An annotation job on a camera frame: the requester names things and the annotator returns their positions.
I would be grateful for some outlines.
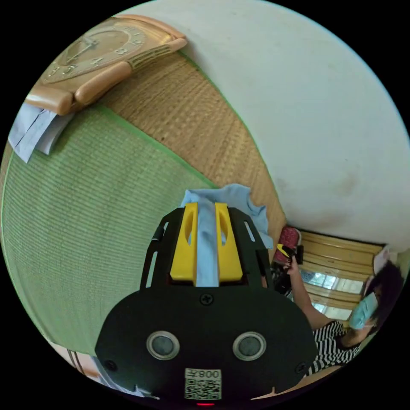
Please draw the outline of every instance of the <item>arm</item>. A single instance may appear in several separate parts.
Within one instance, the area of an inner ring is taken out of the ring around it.
[[[265,396],[255,397],[253,400],[257,400],[259,398],[279,396],[280,394],[285,394],[285,393],[292,392],[294,390],[300,389],[301,387],[308,386],[309,384],[314,383],[315,381],[318,381],[318,380],[320,380],[320,379],[322,379],[326,376],[329,376],[331,373],[333,373],[334,371],[336,371],[340,368],[341,368],[341,366],[328,367],[327,369],[324,369],[324,370],[321,370],[320,372],[314,373],[311,376],[303,377],[303,379],[296,386],[293,386],[290,389],[285,390],[284,392],[275,393],[275,388],[273,388],[271,393],[266,394]]]
[[[287,273],[290,276],[293,300],[306,315],[312,329],[320,329],[331,322],[332,319],[327,318],[324,314],[320,313],[313,307],[309,294],[307,293],[305,285],[302,281],[295,257],[292,258],[292,266],[288,269]]]

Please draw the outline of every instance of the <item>woman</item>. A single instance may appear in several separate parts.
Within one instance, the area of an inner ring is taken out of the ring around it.
[[[388,261],[365,290],[364,298],[353,310],[349,329],[337,320],[329,319],[316,310],[305,289],[295,257],[287,273],[292,284],[294,302],[305,313],[317,344],[317,356],[304,378],[294,387],[284,392],[307,386],[325,377],[350,362],[358,353],[360,344],[367,336],[380,329],[400,294],[404,279],[400,270]],[[258,397],[265,398],[272,393]]]

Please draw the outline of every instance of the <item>striped shirt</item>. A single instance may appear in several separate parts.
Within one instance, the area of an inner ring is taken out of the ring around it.
[[[317,345],[317,356],[305,376],[332,366],[343,366],[349,363],[358,353],[360,344],[344,347],[340,341],[346,329],[337,320],[329,322],[313,331]]]

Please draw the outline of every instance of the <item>black hair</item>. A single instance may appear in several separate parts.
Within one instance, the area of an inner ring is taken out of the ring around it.
[[[404,285],[404,278],[400,269],[391,261],[387,261],[380,272],[370,282],[365,297],[371,294],[376,287],[381,285],[381,296],[377,309],[372,314],[376,325],[369,334],[377,332],[392,311]]]

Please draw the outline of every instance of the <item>blue cloth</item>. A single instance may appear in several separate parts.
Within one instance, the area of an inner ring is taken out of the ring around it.
[[[266,206],[255,206],[250,199],[251,189],[239,184],[227,185],[221,189],[187,190],[181,203],[198,202],[197,238],[197,287],[218,287],[217,227],[215,203],[221,202],[249,215],[265,246],[273,248],[273,239],[268,235]]]

